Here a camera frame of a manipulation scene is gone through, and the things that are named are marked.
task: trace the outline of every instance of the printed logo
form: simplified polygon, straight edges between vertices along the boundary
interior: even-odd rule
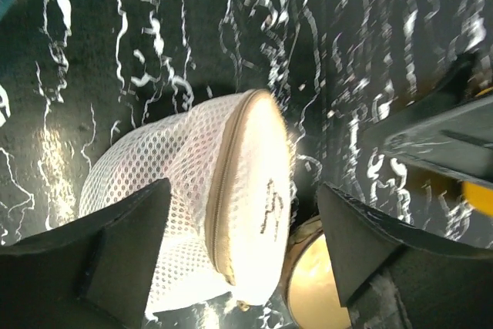
[[[267,201],[265,205],[265,214],[263,215],[263,222],[260,226],[260,233],[264,234],[267,229],[267,224],[273,223],[274,241],[277,240],[277,231],[279,230],[279,221],[283,208],[283,199],[274,189],[274,181],[270,179],[269,183],[267,183]]]

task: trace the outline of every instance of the wet surface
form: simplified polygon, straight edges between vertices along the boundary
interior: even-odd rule
[[[383,157],[360,134],[429,91],[456,52],[477,46],[489,68],[492,16],[490,0],[17,0],[0,21],[1,243],[73,220],[92,165],[130,130],[265,88],[297,144],[297,223],[323,178],[491,247],[491,218],[457,183]],[[158,317],[163,327],[292,323],[279,294],[246,313],[224,314],[226,302]]]

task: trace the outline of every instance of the zipper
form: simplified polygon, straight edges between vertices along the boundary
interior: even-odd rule
[[[218,257],[218,250],[220,249],[218,246],[220,228],[221,226],[226,225],[226,221],[222,220],[221,217],[224,214],[223,208],[225,207],[225,202],[227,201],[227,199],[225,199],[224,193],[225,190],[231,186],[230,183],[234,181],[234,174],[230,173],[231,172],[230,168],[231,168],[231,163],[234,160],[237,161],[236,158],[237,156],[235,156],[235,152],[236,152],[237,144],[240,141],[239,132],[243,126],[243,121],[247,116],[246,113],[248,112],[248,109],[250,108],[251,104],[253,102],[256,102],[257,99],[264,94],[269,94],[269,93],[264,90],[252,91],[251,94],[249,94],[240,103],[240,106],[236,108],[237,111],[233,112],[235,116],[229,118],[229,119],[233,119],[233,123],[231,124],[230,127],[228,127],[228,124],[226,124],[226,127],[228,127],[227,128],[228,132],[225,129],[225,132],[223,134],[223,140],[227,141],[227,146],[224,149],[223,148],[220,149],[221,152],[224,151],[224,157],[223,157],[224,163],[219,173],[219,181],[217,182],[217,185],[215,185],[214,192],[212,193],[213,199],[212,200],[209,199],[208,201],[208,205],[209,203],[211,203],[210,207],[213,207],[213,218],[210,221],[211,222],[210,233],[209,233],[210,238],[209,238],[209,246],[208,246],[208,249],[210,250],[210,257],[216,270],[222,273],[225,276],[228,283],[230,283],[231,285],[235,285],[234,274],[230,267],[220,266],[219,257]]]

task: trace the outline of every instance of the yellow object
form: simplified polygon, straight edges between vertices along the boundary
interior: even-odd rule
[[[482,96],[491,90],[493,90],[493,87],[483,90],[476,96]],[[476,210],[486,213],[489,216],[493,216],[493,190],[473,183],[463,182],[462,193],[464,194],[465,199],[468,200],[471,206]]]
[[[347,309],[339,304],[324,234],[298,261],[288,297],[291,314],[303,329],[346,329],[351,326]]]

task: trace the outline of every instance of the mesh bag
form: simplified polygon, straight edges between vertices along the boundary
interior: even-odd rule
[[[146,312],[228,291],[265,304],[280,277],[290,217],[286,132],[270,94],[211,99],[130,132],[90,171],[79,216],[164,177],[172,201]]]

